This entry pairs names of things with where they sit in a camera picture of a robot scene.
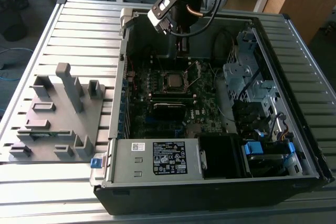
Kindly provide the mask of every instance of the blue latch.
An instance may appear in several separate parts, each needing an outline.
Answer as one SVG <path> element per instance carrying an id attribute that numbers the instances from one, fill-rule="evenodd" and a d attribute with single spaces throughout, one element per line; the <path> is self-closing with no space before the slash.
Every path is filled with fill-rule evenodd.
<path id="1" fill-rule="evenodd" d="M 289 150 L 291 153 L 294 153 L 295 152 L 295 146 L 292 142 L 289 142 L 288 143 L 288 147 L 289 147 Z"/>
<path id="2" fill-rule="evenodd" d="M 101 158 L 92 158 L 90 166 L 91 168 L 102 168 L 103 159 Z"/>
<path id="3" fill-rule="evenodd" d="M 247 144 L 244 145 L 244 149 L 246 155 L 264 153 L 261 143 L 257 141 L 247 142 Z"/>

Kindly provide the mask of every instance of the metal slatted surface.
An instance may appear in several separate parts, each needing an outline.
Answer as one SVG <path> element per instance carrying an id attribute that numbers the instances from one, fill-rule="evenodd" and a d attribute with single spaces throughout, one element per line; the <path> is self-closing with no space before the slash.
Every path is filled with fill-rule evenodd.
<path id="1" fill-rule="evenodd" d="M 104 151 L 102 146 L 106 148 L 108 143 L 107 129 L 122 39 L 119 35 L 119 17 L 119 10 L 107 10 L 102 16 L 99 11 L 92 8 L 77 9 L 68 3 L 58 6 L 52 29 L 37 56 L 28 85 L 18 100 L 17 104 L 20 106 L 10 117 L 2 135 L 2 145 L 19 142 L 16 137 L 17 129 L 25 124 L 26 112 L 31 106 L 31 99 L 35 96 L 35 92 L 29 88 L 34 77 L 48 75 L 53 83 L 61 83 L 56 77 L 55 70 L 59 62 L 67 62 L 71 64 L 71 75 L 78 76 L 82 84 L 88 84 L 91 79 L 98 79 L 107 88 L 99 123 L 97 138 L 99 148 L 96 150 Z M 0 160 L 5 159 L 6 155 L 0 156 Z"/>
<path id="2" fill-rule="evenodd" d="M 114 95 L 115 72 L 118 65 L 118 33 L 120 10 L 134 4 L 68 0 L 58 5 L 49 28 L 47 26 L 28 68 L 14 94 L 0 125 L 1 143 L 15 139 L 16 128 L 25 119 L 30 100 L 35 93 L 29 84 L 34 75 L 53 74 L 56 64 L 67 61 L 81 83 L 92 77 L 105 84 L 97 152 L 106 149 L 110 112 Z M 148 5 L 137 6 L 148 8 Z M 256 15 L 231 12 L 234 15 Z M 280 15 L 258 14 L 274 50 L 300 103 L 312 132 L 324 151 L 330 168 L 336 172 L 336 107 L 334 94 L 316 68 L 314 60 L 304 48 L 298 35 Z M 51 76 L 52 81 L 59 81 Z M 110 221 L 182 221 L 213 218 L 236 218 L 292 214 L 299 212 L 330 211 L 336 208 L 336 183 L 313 192 L 297 195 L 274 207 L 234 209 L 216 212 L 190 212 L 159 216 L 108 215 L 97 201 L 89 185 L 88 164 L 39 164 L 0 166 L 0 220 L 1 223 L 83 223 Z"/>

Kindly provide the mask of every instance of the white sticker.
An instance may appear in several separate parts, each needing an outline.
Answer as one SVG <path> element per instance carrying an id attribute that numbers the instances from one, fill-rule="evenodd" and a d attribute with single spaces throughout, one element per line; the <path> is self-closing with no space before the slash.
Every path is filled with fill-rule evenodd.
<path id="1" fill-rule="evenodd" d="M 132 143 L 133 152 L 144 152 L 145 151 L 145 143 Z"/>

